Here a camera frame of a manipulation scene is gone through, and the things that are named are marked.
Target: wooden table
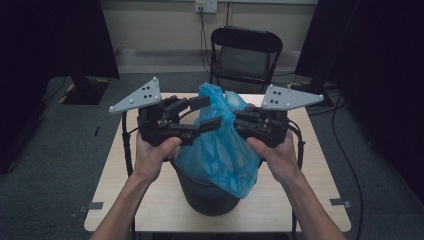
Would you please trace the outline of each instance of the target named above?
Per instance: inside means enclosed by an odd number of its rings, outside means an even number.
[[[171,95],[179,98],[197,96],[194,93],[162,93],[162,98]],[[260,106],[263,99],[263,95],[240,96],[256,106]],[[128,112],[128,130],[136,127],[136,117],[136,110]],[[330,199],[339,199],[340,196],[306,110],[291,110],[289,118],[299,125],[306,141],[302,171],[330,217],[343,232],[349,231],[351,224],[344,206],[332,206],[330,203]],[[120,126],[93,197],[93,202],[104,203],[103,208],[89,210],[85,221],[88,231],[97,228],[127,179],[121,133]],[[133,135],[131,146],[134,156]],[[158,180],[150,186],[141,203],[135,226],[137,231],[145,232],[290,232],[291,220],[290,203],[266,163],[260,167],[258,181],[249,195],[240,200],[233,210],[217,217],[202,215],[190,207],[175,170],[170,163],[164,163]]]

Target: black curtain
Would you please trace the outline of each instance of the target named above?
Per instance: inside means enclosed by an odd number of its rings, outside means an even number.
[[[2,0],[0,46],[0,169],[50,79],[119,79],[99,0]]]
[[[331,14],[336,2],[320,0],[315,15]],[[332,38],[339,42],[320,39],[319,29],[333,25],[314,16],[297,71],[322,71],[342,86],[370,140],[424,202],[424,3],[359,0],[350,7],[352,17],[327,16],[344,23]]]

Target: black bucket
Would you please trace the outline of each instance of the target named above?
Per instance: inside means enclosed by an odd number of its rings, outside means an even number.
[[[208,216],[220,216],[231,211],[240,201],[212,182],[200,181],[183,173],[174,161],[175,159],[172,159],[170,162],[177,172],[184,196],[197,212]]]

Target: gray carpet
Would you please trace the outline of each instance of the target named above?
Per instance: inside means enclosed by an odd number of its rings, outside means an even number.
[[[120,81],[109,84],[98,106],[57,104],[71,81],[66,80],[57,93],[63,78],[50,82],[46,98],[55,94],[46,102],[40,124],[15,169],[0,175],[0,239],[90,237],[83,226],[86,207],[120,121],[120,116],[109,115],[108,108],[153,76],[160,79],[162,92],[197,92],[198,86],[208,81],[205,72],[122,74]],[[274,79],[282,84],[295,76]],[[260,93],[256,85],[221,83],[238,93]],[[338,95],[338,90],[330,91],[333,101]],[[346,236],[355,239],[361,206],[358,189],[332,132],[332,113],[317,114],[326,110],[313,108],[308,112],[341,197],[352,203],[347,209],[352,230]],[[423,207],[396,170],[370,147],[366,132],[346,106],[336,113],[335,129],[363,191],[361,239],[422,239]]]

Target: plastic bag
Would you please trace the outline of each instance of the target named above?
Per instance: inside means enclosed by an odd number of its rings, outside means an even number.
[[[202,133],[192,146],[182,147],[177,155],[180,168],[198,180],[209,180],[237,198],[245,198],[258,175],[259,155],[240,137],[234,127],[234,110],[247,104],[234,92],[204,83],[200,96],[210,96],[210,107],[200,110],[199,121],[222,116],[221,127]]]

